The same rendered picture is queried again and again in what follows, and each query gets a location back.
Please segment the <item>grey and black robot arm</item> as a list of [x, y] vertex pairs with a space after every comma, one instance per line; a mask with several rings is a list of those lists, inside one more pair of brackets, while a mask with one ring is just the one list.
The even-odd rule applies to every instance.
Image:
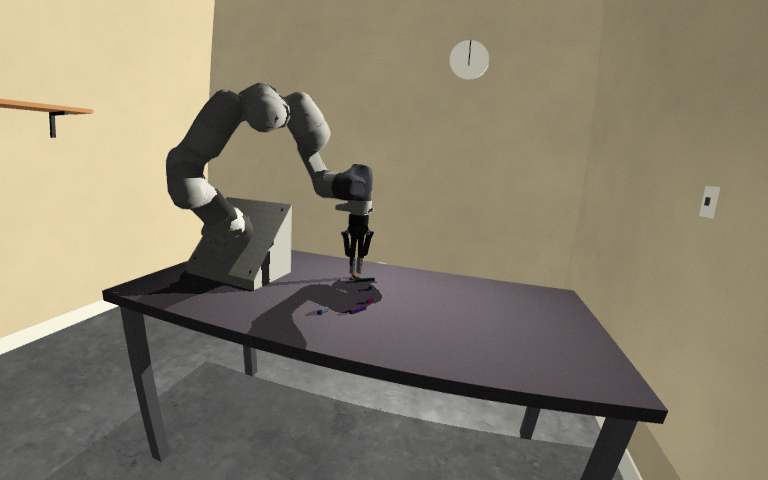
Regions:
[[[374, 211], [371, 208], [373, 175], [369, 166], [353, 164], [344, 173], [326, 169], [318, 152], [327, 144], [330, 130], [308, 94], [294, 92], [282, 97], [266, 83], [256, 83], [239, 95], [219, 90], [206, 102], [178, 148], [171, 149], [166, 159], [168, 193], [174, 205], [190, 209], [203, 221], [204, 246], [227, 257], [247, 245], [254, 233], [250, 217], [238, 208], [236, 212], [203, 174], [205, 165], [219, 156], [243, 121], [258, 132], [287, 125], [317, 195], [348, 201], [335, 205], [335, 209], [353, 215]], [[216, 247], [216, 243], [221, 247]]]

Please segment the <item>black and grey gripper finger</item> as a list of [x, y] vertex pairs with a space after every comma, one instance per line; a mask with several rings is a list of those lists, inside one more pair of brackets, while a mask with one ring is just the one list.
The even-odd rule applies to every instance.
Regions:
[[356, 243], [358, 240], [358, 234], [359, 231], [355, 230], [355, 236], [354, 238], [351, 237], [351, 245], [349, 244], [349, 229], [345, 232], [341, 232], [344, 240], [344, 248], [345, 248], [345, 255], [350, 257], [350, 274], [354, 275], [355, 273], [355, 252], [356, 252]]
[[358, 256], [357, 256], [357, 268], [356, 268], [356, 272], [358, 274], [361, 274], [362, 260], [364, 256], [367, 256], [368, 254], [371, 238], [374, 232], [370, 230], [367, 231], [365, 242], [364, 242], [364, 234], [365, 234], [365, 231], [361, 230], [361, 238], [358, 238]]

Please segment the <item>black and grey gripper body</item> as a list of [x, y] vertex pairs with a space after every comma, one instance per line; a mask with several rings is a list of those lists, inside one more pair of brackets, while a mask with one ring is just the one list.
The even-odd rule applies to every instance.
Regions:
[[[355, 236], [355, 230], [359, 231], [358, 238], [361, 238], [361, 230], [365, 231], [365, 234], [369, 230], [368, 228], [368, 222], [369, 222], [369, 216], [368, 215], [349, 215], [349, 226], [347, 230], [349, 229], [349, 234], [351, 237], [354, 238]], [[365, 225], [365, 226], [358, 226], [358, 225]], [[364, 234], [364, 236], [365, 236]]]

